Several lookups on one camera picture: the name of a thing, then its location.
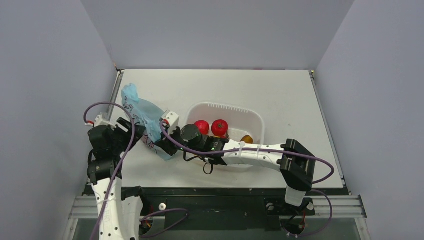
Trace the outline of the light blue plastic bag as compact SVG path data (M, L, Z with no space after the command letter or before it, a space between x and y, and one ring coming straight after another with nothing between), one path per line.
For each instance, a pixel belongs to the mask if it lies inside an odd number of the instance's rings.
M172 156L155 144L161 139L159 123L165 112L152 102L139 98L133 83L123 87L121 98L122 106L131 114L135 125L146 128L141 138L143 144L164 161L170 160Z

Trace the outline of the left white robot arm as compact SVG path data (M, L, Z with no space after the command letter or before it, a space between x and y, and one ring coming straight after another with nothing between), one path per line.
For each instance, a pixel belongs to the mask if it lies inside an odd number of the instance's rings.
M87 176L94 192L99 223L95 227L100 240L135 240L139 236L140 215L149 209L149 201L140 186L122 189L119 162L127 148L132 149L146 128L119 118L117 124L101 114L88 122L92 150L88 155Z

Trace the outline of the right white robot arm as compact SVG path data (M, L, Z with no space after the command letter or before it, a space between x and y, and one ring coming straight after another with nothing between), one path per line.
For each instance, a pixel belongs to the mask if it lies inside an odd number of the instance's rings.
M305 196L314 184L317 158L296 140L259 145L205 135L194 124L180 129L162 122L160 128L162 139L158 146L166 149L169 155L182 151L185 161L198 159L211 168L246 165L275 170L282 174L286 183L283 209L289 214L314 210L313 203Z

